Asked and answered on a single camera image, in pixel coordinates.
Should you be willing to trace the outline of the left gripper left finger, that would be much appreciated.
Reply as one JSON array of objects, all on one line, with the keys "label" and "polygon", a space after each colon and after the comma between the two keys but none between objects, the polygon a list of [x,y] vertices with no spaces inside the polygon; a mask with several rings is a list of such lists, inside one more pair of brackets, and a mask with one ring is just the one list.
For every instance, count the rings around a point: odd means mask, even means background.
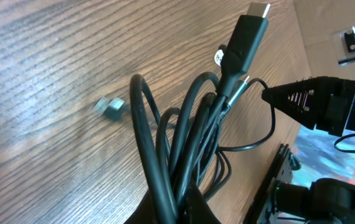
[{"label": "left gripper left finger", "polygon": [[149,191],[147,191],[136,210],[124,224],[157,224],[157,217]]}]

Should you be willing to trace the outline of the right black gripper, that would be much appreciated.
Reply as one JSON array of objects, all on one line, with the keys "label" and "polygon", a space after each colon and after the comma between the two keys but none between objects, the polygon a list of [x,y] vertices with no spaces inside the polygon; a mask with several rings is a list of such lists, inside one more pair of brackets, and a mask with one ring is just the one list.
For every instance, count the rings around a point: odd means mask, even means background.
[{"label": "right black gripper", "polygon": [[[333,35],[338,65],[355,62],[355,27]],[[326,131],[344,139],[355,131],[355,80],[316,77],[267,88],[262,99],[308,129]]]}]

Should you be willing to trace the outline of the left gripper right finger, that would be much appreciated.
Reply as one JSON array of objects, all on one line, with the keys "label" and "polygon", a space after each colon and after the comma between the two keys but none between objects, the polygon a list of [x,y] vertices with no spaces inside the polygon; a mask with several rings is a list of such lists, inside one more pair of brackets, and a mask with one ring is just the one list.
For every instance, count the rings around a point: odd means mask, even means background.
[{"label": "left gripper right finger", "polygon": [[184,199],[182,223],[186,224],[220,224],[213,214],[196,183],[192,180]]}]

